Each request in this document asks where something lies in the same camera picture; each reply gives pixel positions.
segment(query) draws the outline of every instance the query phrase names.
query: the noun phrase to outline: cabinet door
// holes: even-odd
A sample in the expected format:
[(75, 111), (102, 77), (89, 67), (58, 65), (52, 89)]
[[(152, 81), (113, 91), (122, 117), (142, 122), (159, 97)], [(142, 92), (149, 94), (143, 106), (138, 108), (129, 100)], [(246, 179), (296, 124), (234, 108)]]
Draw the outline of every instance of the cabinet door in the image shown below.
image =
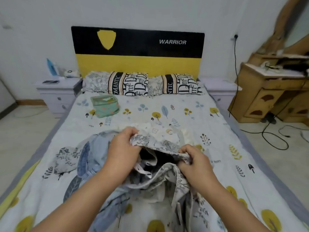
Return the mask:
[(246, 111), (245, 117), (263, 118), (283, 92), (284, 90), (261, 89)]

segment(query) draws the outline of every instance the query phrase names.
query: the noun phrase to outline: bed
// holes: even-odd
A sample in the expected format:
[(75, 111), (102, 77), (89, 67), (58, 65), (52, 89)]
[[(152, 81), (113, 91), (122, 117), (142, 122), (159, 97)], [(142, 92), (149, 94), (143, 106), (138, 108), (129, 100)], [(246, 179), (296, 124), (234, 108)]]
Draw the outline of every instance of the bed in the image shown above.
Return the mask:
[[(80, 67), (88, 67), (85, 58), (80, 60)], [(155, 66), (153, 73), (163, 69)], [(60, 148), (74, 147), (94, 133), (147, 122), (186, 130), (194, 145), (208, 150), (220, 183), (269, 229), (307, 231), (308, 211), (261, 159), (237, 124), (226, 119), (226, 111), (216, 106), (205, 89), (202, 91), (203, 95), (115, 95), (120, 112), (104, 118), (89, 115), (93, 109), (91, 97), (100, 93), (81, 93), (1, 196), (0, 231), (27, 231), (77, 190), (80, 180), (76, 170), (53, 173), (54, 157)], [(122, 216), (107, 231), (145, 231), (154, 218), (168, 223), (164, 218), (169, 209), (166, 203), (160, 207), (131, 203), (134, 213)], [(190, 230), (226, 231), (217, 213), (203, 199), (192, 214)]]

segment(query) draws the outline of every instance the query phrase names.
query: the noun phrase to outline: black and yellow headboard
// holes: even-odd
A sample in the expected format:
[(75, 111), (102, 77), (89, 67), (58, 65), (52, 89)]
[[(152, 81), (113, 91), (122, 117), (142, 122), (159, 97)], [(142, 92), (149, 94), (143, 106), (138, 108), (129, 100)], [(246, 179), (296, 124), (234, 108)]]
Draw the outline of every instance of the black and yellow headboard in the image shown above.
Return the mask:
[(197, 78), (204, 33), (73, 26), (79, 70), (143, 72), (149, 77), (187, 73)]

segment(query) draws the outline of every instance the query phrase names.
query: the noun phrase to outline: nightstand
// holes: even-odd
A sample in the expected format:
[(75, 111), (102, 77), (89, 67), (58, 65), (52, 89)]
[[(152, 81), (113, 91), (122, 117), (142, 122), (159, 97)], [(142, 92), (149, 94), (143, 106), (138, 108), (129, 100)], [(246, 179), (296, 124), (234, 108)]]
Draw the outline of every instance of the nightstand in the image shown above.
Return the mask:
[(237, 85), (221, 77), (202, 77), (199, 80), (216, 103), (227, 110), (236, 94)]
[(35, 86), (55, 118), (61, 118), (81, 90), (82, 81), (81, 78), (66, 78), (58, 84), (38, 81)]

